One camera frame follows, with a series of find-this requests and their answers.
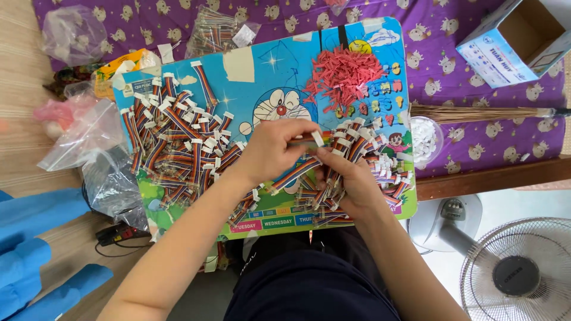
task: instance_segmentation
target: broom bristles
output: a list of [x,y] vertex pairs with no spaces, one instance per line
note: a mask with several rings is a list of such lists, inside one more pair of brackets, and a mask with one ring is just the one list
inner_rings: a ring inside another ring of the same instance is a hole
[[411,117],[423,116],[439,124],[537,117],[538,108],[443,107],[412,105]]

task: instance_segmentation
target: purple fabric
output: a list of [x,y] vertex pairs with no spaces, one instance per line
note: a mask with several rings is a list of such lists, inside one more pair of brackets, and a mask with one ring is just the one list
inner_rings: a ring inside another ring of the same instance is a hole
[[[107,33],[116,33],[119,28],[126,35],[124,41],[116,41],[109,36],[108,42],[113,45],[113,50],[104,56],[106,61],[128,53],[129,49],[145,46],[156,52],[159,44],[177,42],[176,36],[175,39],[172,36],[177,32],[170,32],[171,38],[168,37],[169,31],[177,28],[183,42],[174,50],[174,58],[184,59],[186,39],[201,4],[229,15],[236,15],[238,8],[241,12],[245,9],[249,21],[263,24],[256,43],[316,30],[318,21],[321,27],[326,28],[357,21],[354,19],[392,16],[401,22],[403,30],[411,31],[404,35],[404,43],[412,101],[425,105],[453,103],[456,106],[492,107],[563,107],[565,103],[562,61],[539,81],[493,90],[478,81],[455,50],[456,44],[480,24],[483,16],[501,5],[501,0],[351,0],[338,17],[331,13],[323,0],[133,0],[123,3],[111,0],[34,0],[40,27],[49,10],[80,3],[89,8],[98,7],[101,17],[102,10],[105,10],[103,24]],[[123,13],[124,9],[129,12],[125,6],[132,10],[132,17]],[[443,31],[446,20],[448,28]],[[289,30],[293,25],[293,32],[286,29],[286,22]],[[142,30],[152,33],[152,39],[147,39],[148,45]],[[62,62],[52,60],[54,70],[63,66]],[[556,157],[561,152],[565,122],[541,121],[527,118],[519,125],[512,120],[497,124],[445,125],[442,152],[426,168],[417,170],[417,175],[430,177],[505,166],[519,163],[526,153],[530,156],[525,162]]]

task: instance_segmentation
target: electric fan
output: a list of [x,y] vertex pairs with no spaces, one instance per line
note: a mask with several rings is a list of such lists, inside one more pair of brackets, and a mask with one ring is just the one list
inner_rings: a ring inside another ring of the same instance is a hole
[[488,232],[460,276],[473,321],[571,320],[571,220],[530,218]]
[[571,219],[530,218],[478,242],[476,195],[419,202],[407,225],[414,244],[465,255],[460,296],[473,321],[571,320]]

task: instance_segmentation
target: white cardboard box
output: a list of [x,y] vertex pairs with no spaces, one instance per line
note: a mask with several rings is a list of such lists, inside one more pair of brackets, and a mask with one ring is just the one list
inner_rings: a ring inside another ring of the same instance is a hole
[[571,30],[540,0],[506,0],[456,47],[491,88],[537,80],[569,49]]

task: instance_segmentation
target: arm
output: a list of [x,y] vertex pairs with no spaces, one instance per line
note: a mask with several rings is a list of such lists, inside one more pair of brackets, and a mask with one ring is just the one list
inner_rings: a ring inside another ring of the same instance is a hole
[[305,146],[288,148],[287,141],[318,129],[299,119],[258,125],[240,159],[143,255],[98,320],[165,320],[244,195],[291,168],[305,152]]
[[[343,176],[346,195],[340,206],[354,219],[403,319],[468,321],[383,201],[366,161],[353,164],[325,149],[318,149],[317,157]],[[323,188],[323,172],[316,177]]]

